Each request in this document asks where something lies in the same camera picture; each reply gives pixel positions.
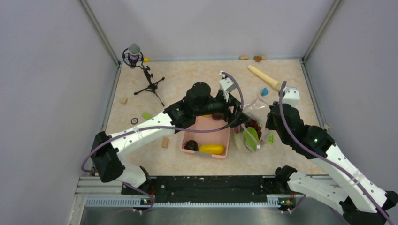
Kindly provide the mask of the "dark maroon toy fruit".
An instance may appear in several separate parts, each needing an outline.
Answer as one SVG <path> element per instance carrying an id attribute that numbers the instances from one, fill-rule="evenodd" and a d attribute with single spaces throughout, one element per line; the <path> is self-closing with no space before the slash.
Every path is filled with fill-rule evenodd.
<path id="1" fill-rule="evenodd" d="M 211 115 L 211 118 L 213 120 L 222 120 L 223 119 L 223 113 L 215 113 Z"/>

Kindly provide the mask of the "dark red toy grapes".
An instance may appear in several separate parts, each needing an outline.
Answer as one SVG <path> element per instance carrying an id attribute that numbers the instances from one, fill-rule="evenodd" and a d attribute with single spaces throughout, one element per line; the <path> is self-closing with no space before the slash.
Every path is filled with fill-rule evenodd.
<path id="1" fill-rule="evenodd" d="M 249 122 L 247 122 L 246 127 L 247 129 L 252 128 L 256 132 L 259 139 L 262 137 L 261 126 L 256 120 L 250 120 Z"/>

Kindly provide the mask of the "green toy lettuce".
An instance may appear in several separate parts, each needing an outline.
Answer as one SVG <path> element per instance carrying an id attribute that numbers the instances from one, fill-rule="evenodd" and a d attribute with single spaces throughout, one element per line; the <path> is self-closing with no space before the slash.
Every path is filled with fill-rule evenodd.
<path id="1" fill-rule="evenodd" d="M 235 142 L 237 149 L 247 150 L 243 133 L 234 133 L 233 136 L 234 136 L 234 142 Z"/>

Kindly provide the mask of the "pink plastic basket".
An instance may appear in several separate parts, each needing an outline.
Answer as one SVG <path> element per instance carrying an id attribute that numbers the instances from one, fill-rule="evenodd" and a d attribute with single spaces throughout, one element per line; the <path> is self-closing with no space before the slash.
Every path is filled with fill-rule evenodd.
<path id="1" fill-rule="evenodd" d="M 213 130 L 213 129 L 219 129 L 225 125 L 227 125 L 227 123 L 223 120 L 213 120 L 212 118 L 204 118 L 202 116 L 198 116 L 196 118 L 195 124 L 189 127 L 189 129 Z M 181 150 L 188 154 L 195 154 L 195 155 L 213 157 L 213 158 L 226 158 L 229 149 L 230 132 L 231 132 L 230 127 L 223 130 L 217 130 L 216 132 L 211 132 L 211 133 L 184 132 Z M 188 140 L 195 140 L 198 143 L 199 147 L 208 144 L 221 144 L 225 146 L 226 150 L 221 155 L 206 154 L 198 151 L 185 150 L 184 145 Z"/>

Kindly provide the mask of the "clear zip top bag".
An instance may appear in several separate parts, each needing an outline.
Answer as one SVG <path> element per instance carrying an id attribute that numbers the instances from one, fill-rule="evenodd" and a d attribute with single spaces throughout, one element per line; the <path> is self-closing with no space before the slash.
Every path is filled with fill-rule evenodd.
<path id="1" fill-rule="evenodd" d="M 270 112 L 269 105 L 258 97 L 253 102 L 246 104 L 243 108 L 243 112 L 250 116 L 252 120 L 256 120 L 261 126 L 262 137 L 259 139 L 256 150 L 259 151 L 268 142 L 268 138 L 271 135 L 271 131 L 266 128 L 267 114 Z M 243 133 L 243 130 L 246 128 L 246 123 L 241 124 L 240 133 Z"/>

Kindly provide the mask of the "green toy starfruit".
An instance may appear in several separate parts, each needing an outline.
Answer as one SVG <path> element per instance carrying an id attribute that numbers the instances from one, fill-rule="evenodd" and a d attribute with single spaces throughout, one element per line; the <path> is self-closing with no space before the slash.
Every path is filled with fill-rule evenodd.
<path id="1" fill-rule="evenodd" d="M 257 131 L 253 127 L 247 127 L 243 130 L 244 142 L 247 149 L 256 151 L 259 143 Z"/>

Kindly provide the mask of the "dark purple toy fruit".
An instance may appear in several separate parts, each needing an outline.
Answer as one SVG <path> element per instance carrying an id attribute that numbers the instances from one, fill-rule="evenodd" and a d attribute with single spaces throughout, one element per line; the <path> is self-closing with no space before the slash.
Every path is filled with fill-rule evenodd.
<path id="1" fill-rule="evenodd" d="M 185 145 L 184 145 L 185 150 L 192 150 L 192 151 L 198 151 L 199 146 L 198 143 L 195 140 L 188 140 Z"/>

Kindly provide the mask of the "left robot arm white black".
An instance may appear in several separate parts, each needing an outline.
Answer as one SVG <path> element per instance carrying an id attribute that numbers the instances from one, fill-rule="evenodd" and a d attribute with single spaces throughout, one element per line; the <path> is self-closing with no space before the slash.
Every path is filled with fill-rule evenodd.
<path id="1" fill-rule="evenodd" d="M 180 131 L 213 133 L 248 122 L 250 118 L 242 110 L 243 99 L 236 99 L 231 95 L 234 89 L 238 90 L 240 96 L 243 95 L 238 83 L 226 78 L 220 80 L 219 85 L 218 93 L 213 97 L 208 84 L 197 82 L 187 90 L 182 100 L 170 105 L 150 120 L 117 134 L 96 134 L 89 156 L 100 180 L 107 183 L 120 179 L 126 170 L 122 158 L 159 138 Z M 226 125 L 210 130 L 191 128 L 197 117 L 218 113 L 222 114 L 222 120 Z"/>

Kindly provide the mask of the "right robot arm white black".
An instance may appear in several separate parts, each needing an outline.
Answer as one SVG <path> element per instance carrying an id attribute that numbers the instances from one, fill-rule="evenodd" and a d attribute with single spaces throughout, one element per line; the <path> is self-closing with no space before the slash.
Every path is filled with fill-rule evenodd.
<path id="1" fill-rule="evenodd" d="M 297 169 L 276 169 L 275 187 L 281 193 L 302 193 L 329 206 L 350 225 L 393 224 L 387 210 L 398 203 L 398 194 L 371 182 L 342 153 L 321 127 L 306 125 L 296 108 L 274 102 L 266 128 L 277 132 L 283 144 L 322 168 L 336 185 L 328 185 Z"/>

